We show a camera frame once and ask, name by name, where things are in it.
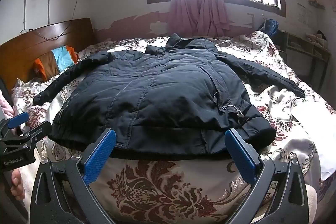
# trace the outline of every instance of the desk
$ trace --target desk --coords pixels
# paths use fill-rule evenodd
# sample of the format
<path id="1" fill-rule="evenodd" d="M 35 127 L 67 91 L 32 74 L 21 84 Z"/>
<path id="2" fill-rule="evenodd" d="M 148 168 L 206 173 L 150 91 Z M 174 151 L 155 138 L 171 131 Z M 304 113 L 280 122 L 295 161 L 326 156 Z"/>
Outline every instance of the desk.
<path id="1" fill-rule="evenodd" d="M 312 82 L 312 78 L 316 67 L 316 61 L 320 60 L 324 63 L 322 76 L 317 90 L 317 92 L 320 92 L 324 78 L 327 73 L 330 52 L 326 48 L 323 48 L 321 45 L 317 43 L 308 41 L 306 39 L 303 39 L 301 37 L 298 37 L 296 35 L 281 30 L 278 30 L 277 34 L 274 35 L 274 37 L 272 37 L 272 41 L 274 44 L 277 45 L 277 47 L 280 46 L 279 50 L 281 51 L 286 52 L 286 49 L 289 49 L 308 55 L 312 58 L 307 84 L 310 84 Z"/>

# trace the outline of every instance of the screw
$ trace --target screw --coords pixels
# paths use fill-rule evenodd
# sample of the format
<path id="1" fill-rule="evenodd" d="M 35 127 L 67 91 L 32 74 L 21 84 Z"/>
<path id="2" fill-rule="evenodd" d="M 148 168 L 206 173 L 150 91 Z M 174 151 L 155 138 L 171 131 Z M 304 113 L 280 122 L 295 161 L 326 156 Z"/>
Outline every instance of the screw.
<path id="1" fill-rule="evenodd" d="M 80 157 L 81 157 L 81 155 L 79 155 L 79 154 L 74 154 L 74 155 L 71 156 L 71 160 L 79 160 Z"/>
<path id="2" fill-rule="evenodd" d="M 292 159 L 291 162 L 292 162 L 294 165 L 298 165 L 298 164 L 299 164 L 298 160 L 296 160 L 296 159 Z"/>
<path id="3" fill-rule="evenodd" d="M 261 154 L 260 155 L 260 159 L 263 161 L 268 161 L 269 160 L 269 156 L 265 155 L 265 154 Z"/>

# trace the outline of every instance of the wooden headboard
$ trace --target wooden headboard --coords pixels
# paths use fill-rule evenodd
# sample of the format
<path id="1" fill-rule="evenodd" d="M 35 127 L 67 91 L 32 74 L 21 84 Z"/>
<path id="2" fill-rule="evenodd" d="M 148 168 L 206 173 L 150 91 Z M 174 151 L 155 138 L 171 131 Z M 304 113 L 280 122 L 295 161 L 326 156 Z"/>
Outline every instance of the wooden headboard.
<path id="1" fill-rule="evenodd" d="M 41 55 L 61 46 L 71 46 L 79 52 L 95 43 L 89 18 L 65 21 L 29 31 L 0 45 L 0 76 L 10 91 L 17 78 L 27 82 L 36 76 L 33 63 Z"/>

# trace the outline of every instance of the jacket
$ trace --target jacket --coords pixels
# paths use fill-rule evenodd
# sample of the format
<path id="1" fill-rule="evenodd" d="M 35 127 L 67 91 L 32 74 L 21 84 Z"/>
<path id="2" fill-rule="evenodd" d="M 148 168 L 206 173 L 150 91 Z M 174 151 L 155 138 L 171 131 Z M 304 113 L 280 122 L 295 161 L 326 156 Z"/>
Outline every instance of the jacket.
<path id="1" fill-rule="evenodd" d="M 270 145 L 276 132 L 251 105 L 238 75 L 305 97 L 293 81 L 260 64 L 219 52 L 208 40 L 174 34 L 165 47 L 148 45 L 145 53 L 125 50 L 87 57 L 36 95 L 34 104 L 51 101 L 87 70 L 48 137 L 84 150 L 112 128 L 117 135 L 113 157 L 223 155 L 229 128 L 236 128 L 255 149 Z"/>

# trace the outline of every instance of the floral bedspread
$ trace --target floral bedspread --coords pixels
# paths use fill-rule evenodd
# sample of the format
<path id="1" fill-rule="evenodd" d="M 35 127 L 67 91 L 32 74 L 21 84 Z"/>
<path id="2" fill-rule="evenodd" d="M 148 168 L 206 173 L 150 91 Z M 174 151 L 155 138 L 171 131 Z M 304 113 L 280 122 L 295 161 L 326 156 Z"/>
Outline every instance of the floral bedspread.
<path id="1" fill-rule="evenodd" d="M 326 204 L 336 190 L 336 174 L 321 181 L 320 161 L 314 142 L 290 110 L 304 101 L 314 101 L 323 104 L 334 115 L 336 111 L 283 62 L 277 48 L 264 33 L 257 31 L 230 40 L 208 39 L 216 44 L 219 51 L 269 67 L 304 90 L 306 99 L 296 97 L 286 89 L 264 86 L 263 83 L 252 87 L 242 79 L 251 103 L 277 132 L 275 141 L 265 148 L 264 153 L 274 160 L 297 159 L 300 162 L 306 184 L 313 186 L 318 195 L 316 216 L 323 215 Z M 78 56 L 82 60 L 98 51 L 134 49 L 144 52 L 148 44 L 164 46 L 167 40 L 168 37 L 107 41 L 87 47 Z M 23 111 L 29 114 L 29 121 L 21 125 L 23 132 L 45 120 L 52 122 L 85 77 L 82 75 L 66 85 L 51 103 L 32 106 L 34 96 L 58 76 L 45 83 L 31 81 L 25 84 L 18 80 L 12 95 L 14 110 L 16 114 Z M 42 157 L 52 161 L 68 159 L 76 152 L 54 143 L 48 137 L 39 145 Z M 271 185 L 264 203 L 272 197 L 275 186 Z M 90 187 L 104 209 L 114 218 L 153 223 L 212 223 L 225 219 L 234 212 L 249 189 L 231 159 L 145 161 L 109 158 L 99 178 Z"/>

